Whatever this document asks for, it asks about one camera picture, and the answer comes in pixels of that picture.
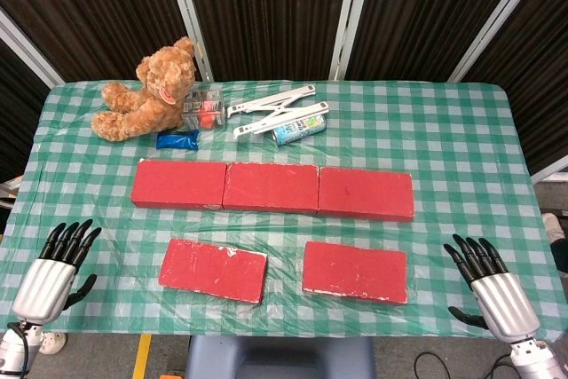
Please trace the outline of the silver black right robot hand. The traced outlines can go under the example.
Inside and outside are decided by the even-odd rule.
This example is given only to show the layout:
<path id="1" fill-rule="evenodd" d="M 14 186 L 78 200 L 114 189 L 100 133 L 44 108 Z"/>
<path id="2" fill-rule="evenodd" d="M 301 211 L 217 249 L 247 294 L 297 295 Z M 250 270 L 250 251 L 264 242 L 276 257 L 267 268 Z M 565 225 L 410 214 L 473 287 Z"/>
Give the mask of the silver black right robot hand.
<path id="1" fill-rule="evenodd" d="M 495 246 L 485 238 L 462 238 L 455 233 L 455 246 L 444 248 L 471 290 L 478 315 L 455 306 L 448 311 L 460 322 L 490 331 L 504 343 L 533 339 L 540 321 L 517 276 L 511 273 Z"/>

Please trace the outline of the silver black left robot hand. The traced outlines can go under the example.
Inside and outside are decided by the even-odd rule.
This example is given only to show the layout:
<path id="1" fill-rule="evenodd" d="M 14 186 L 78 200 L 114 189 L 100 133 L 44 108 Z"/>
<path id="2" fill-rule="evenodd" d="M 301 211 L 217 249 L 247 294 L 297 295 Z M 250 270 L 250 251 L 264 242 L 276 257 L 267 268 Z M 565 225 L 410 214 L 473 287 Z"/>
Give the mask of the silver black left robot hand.
<path id="1" fill-rule="evenodd" d="M 90 293 L 97 280 L 95 273 L 90 274 L 76 291 L 72 287 L 93 242 L 102 231 L 91 225 L 90 219 L 81 224 L 61 223 L 50 232 L 12 305 L 19 320 L 41 326 L 52 323 Z"/>

